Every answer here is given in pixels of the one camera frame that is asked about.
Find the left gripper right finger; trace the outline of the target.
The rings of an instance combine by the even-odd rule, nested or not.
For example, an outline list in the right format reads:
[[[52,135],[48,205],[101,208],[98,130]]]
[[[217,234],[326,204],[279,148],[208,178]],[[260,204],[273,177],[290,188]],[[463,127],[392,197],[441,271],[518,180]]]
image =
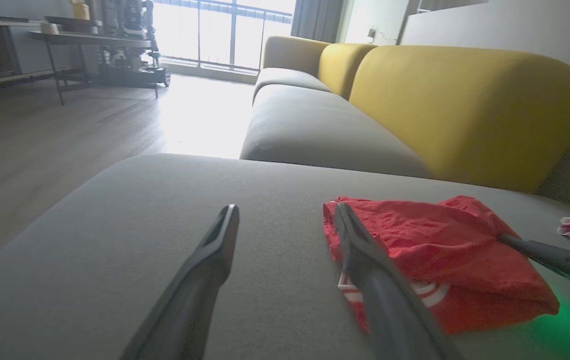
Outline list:
[[[379,360],[458,360],[458,348],[348,203],[335,207],[343,271],[363,297]]]

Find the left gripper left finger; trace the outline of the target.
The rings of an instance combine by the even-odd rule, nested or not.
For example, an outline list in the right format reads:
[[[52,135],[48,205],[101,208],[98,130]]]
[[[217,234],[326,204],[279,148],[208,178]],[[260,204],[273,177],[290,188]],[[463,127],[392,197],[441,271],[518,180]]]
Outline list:
[[[123,360],[200,360],[219,289],[228,279],[240,223],[227,205],[152,306]]]

